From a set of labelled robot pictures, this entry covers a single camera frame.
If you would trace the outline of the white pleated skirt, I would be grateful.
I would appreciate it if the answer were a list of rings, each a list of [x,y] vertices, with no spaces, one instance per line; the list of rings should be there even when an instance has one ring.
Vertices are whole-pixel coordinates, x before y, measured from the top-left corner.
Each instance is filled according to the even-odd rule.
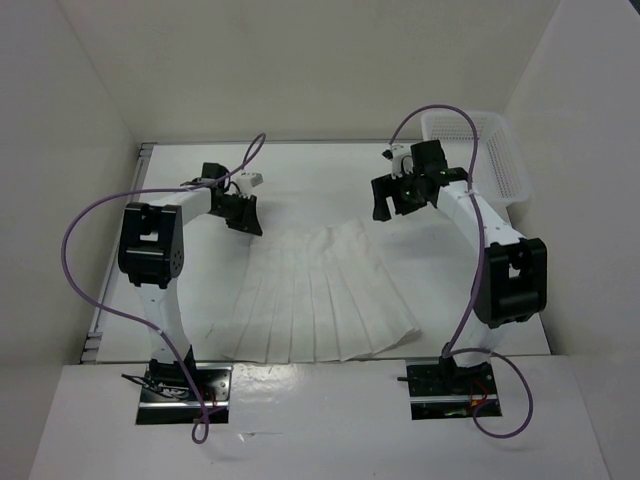
[[[243,286],[216,346],[233,361],[344,362],[419,334],[364,223],[352,219],[253,240]]]

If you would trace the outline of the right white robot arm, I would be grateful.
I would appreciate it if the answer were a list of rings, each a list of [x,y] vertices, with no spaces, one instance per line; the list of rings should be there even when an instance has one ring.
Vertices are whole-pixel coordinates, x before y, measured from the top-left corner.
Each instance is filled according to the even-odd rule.
[[[439,359],[438,381],[459,393],[501,343],[508,326],[547,304],[547,247],[519,233],[473,187],[471,171],[448,164],[441,143],[393,144],[388,174],[371,182],[376,221],[432,206],[464,236],[477,258],[470,299]]]

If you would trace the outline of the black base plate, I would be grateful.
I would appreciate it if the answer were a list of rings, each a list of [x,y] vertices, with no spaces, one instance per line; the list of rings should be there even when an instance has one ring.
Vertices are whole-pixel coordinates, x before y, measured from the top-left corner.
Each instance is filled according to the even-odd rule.
[[[413,420],[500,417],[497,386],[488,362],[458,367],[453,359],[408,362],[406,372],[397,378],[408,388]]]
[[[227,424],[233,367],[230,364],[199,363],[195,383],[209,411],[211,424]],[[121,377],[140,388],[137,425],[193,424],[202,411],[196,395],[185,381],[175,386],[151,380],[150,373]]]

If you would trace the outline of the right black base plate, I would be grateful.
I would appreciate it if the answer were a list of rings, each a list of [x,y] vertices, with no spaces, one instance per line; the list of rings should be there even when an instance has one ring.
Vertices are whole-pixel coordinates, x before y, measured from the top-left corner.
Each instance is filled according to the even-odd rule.
[[[408,362],[406,372],[397,378],[408,388],[413,420],[500,417],[497,386],[488,362],[458,367],[453,359]]]

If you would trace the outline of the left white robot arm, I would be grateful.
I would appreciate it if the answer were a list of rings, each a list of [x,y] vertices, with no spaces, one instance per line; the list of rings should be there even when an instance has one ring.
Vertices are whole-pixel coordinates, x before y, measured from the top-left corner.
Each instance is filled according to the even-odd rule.
[[[178,277],[185,263],[184,227],[213,215],[228,228],[260,236],[255,187],[260,173],[237,177],[218,163],[205,163],[201,175],[159,201],[131,202],[124,210],[118,266],[138,294],[149,323],[152,353],[144,382],[164,387],[180,400],[198,390],[193,347],[185,333],[178,300]]]

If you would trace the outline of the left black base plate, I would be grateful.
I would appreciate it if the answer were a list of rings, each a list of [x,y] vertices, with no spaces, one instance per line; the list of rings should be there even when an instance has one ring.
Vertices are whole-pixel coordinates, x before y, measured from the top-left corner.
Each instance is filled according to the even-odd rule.
[[[227,424],[233,367],[230,364],[199,363],[195,383],[209,411],[211,424]],[[185,381],[175,386],[151,380],[150,373],[121,377],[140,388],[137,425],[193,424],[202,411],[196,395]]]

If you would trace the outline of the white plastic mesh basket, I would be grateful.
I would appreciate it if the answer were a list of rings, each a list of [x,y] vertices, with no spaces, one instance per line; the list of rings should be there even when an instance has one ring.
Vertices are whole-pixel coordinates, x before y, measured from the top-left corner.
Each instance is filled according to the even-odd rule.
[[[531,195],[522,155],[506,120],[486,111],[467,113],[474,125],[450,110],[430,110],[421,117],[425,140],[438,140],[451,167],[473,172],[479,194],[494,208],[521,203]]]

